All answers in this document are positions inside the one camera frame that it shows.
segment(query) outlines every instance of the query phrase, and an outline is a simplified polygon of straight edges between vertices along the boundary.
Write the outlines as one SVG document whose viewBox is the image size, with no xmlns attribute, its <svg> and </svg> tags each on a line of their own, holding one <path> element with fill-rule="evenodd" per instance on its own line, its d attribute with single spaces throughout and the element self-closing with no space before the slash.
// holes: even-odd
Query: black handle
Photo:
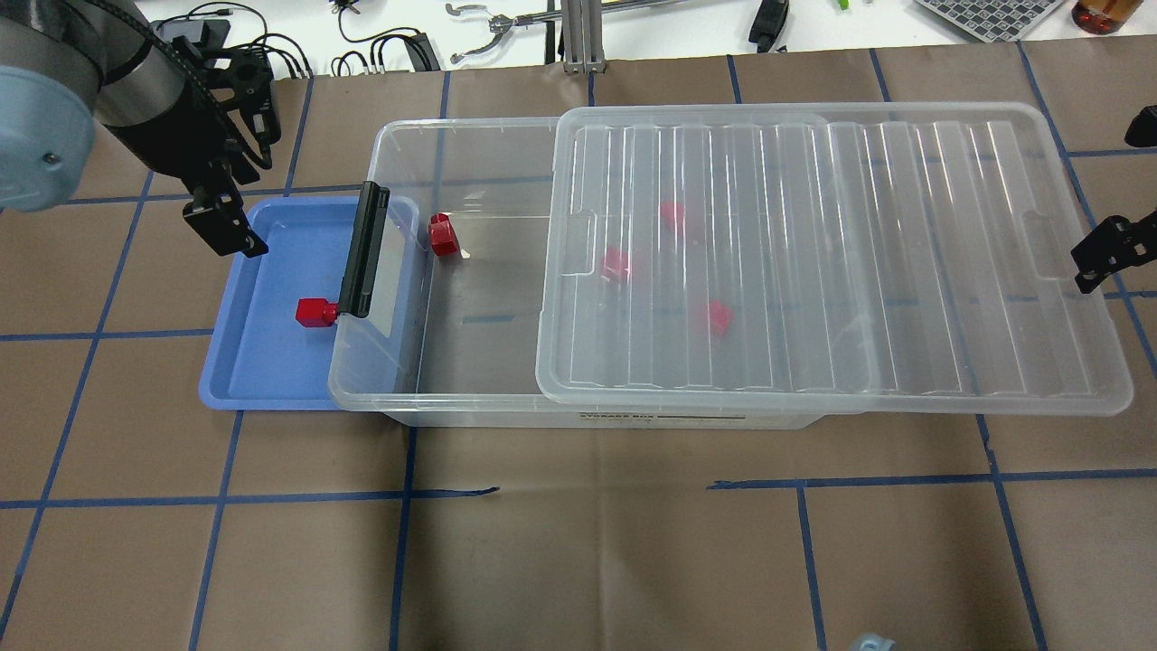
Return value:
<svg viewBox="0 0 1157 651">
<path fill-rule="evenodd" d="M 385 208 L 389 204 L 389 187 L 382 187 L 373 180 L 362 183 L 362 191 L 358 197 L 358 215 L 354 217 L 354 235 L 349 239 L 349 257 L 346 258 L 346 274 L 341 278 L 338 313 L 352 313 L 359 318 L 369 313 L 377 258 L 382 251 L 382 232 L 385 230 Z"/>
</svg>

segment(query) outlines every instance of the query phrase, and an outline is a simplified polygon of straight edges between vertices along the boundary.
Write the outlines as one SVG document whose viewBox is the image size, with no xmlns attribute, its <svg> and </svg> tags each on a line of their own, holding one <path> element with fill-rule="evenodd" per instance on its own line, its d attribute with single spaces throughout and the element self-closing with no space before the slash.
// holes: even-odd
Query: red object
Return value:
<svg viewBox="0 0 1157 651">
<path fill-rule="evenodd" d="M 631 279 L 631 257 L 619 246 L 607 246 L 603 256 L 603 278 L 626 282 Z"/>
<path fill-rule="evenodd" d="M 707 321 L 710 324 L 712 334 L 716 338 L 727 335 L 734 318 L 735 312 L 731 311 L 730 306 L 723 304 L 722 301 L 710 301 L 707 303 Z"/>
<path fill-rule="evenodd" d="M 683 231 L 686 216 L 687 212 L 683 208 L 683 204 L 678 201 L 663 201 L 658 205 L 659 221 L 675 232 Z"/>
<path fill-rule="evenodd" d="M 338 303 L 325 298 L 301 298 L 297 301 L 296 318 L 305 328 L 329 328 L 338 319 Z"/>
<path fill-rule="evenodd" d="M 454 224 L 450 223 L 450 215 L 440 212 L 432 216 L 429 234 L 430 249 L 434 251 L 434 254 L 442 257 L 458 252 L 458 234 L 454 231 Z"/>
</svg>

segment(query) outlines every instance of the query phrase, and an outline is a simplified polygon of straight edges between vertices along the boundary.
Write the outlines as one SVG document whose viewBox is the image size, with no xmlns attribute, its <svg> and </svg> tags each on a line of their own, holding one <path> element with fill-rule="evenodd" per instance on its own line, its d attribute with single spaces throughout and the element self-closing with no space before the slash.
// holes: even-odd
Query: tiled surface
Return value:
<svg viewBox="0 0 1157 651">
<path fill-rule="evenodd" d="M 198 649 L 385 649 L 398 505 L 230 505 Z"/>
<path fill-rule="evenodd" d="M 183 649 L 213 509 L 53 509 L 2 649 Z"/>
<path fill-rule="evenodd" d="M 1115 151 L 1117 123 L 1151 103 L 1148 77 L 1136 65 L 1088 73 L 1149 60 L 1155 43 L 612 61 L 592 86 L 557 66 L 290 83 L 279 169 L 246 204 L 290 176 L 295 192 L 354 191 L 374 134 L 398 118 L 558 114 L 590 99 L 1032 103 L 1039 90 L 1081 150 L 1071 167 L 1093 214 L 1136 219 L 1157 204 L 1157 156 Z M 197 382 L 229 260 L 185 229 L 180 201 L 139 206 L 145 171 L 111 136 L 94 156 L 75 205 L 0 214 L 0 299 L 15 305 L 0 312 L 2 651 L 1154 637 L 1150 268 L 1122 274 L 1128 304 L 1106 284 L 1136 385 L 1114 419 L 411 432 L 377 415 L 213 413 Z"/>
<path fill-rule="evenodd" d="M 5 210 L 0 295 L 8 308 L 0 311 L 0 334 L 95 331 L 133 209 L 120 202 Z"/>
<path fill-rule="evenodd" d="M 1157 480 L 1008 487 L 1049 649 L 1140 649 L 1157 620 Z"/>
</svg>

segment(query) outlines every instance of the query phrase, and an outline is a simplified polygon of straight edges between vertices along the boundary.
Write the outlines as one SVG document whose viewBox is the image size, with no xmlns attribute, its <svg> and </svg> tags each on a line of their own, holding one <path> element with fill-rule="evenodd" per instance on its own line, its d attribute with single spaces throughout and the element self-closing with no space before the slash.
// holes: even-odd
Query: plastic lid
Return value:
<svg viewBox="0 0 1157 651">
<path fill-rule="evenodd" d="M 1115 414 L 1081 217 L 1023 104 L 562 116 L 536 375 L 606 406 Z"/>
</svg>

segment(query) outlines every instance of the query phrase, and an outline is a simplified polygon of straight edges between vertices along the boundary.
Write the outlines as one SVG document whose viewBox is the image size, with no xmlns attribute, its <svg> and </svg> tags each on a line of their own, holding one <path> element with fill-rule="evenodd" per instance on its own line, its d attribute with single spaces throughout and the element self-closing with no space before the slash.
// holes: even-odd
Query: plastic storage box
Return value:
<svg viewBox="0 0 1157 651">
<path fill-rule="evenodd" d="M 389 353 L 382 313 L 338 318 L 342 409 L 412 426 L 790 429 L 870 410 L 1111 415 L 1132 400 L 1103 296 L 1073 284 L 1081 220 L 1025 105 L 400 121 L 369 177 L 423 219 L 450 213 L 464 254 L 426 258 L 411 362 Z M 378 260 L 375 301 L 396 264 Z"/>
</svg>

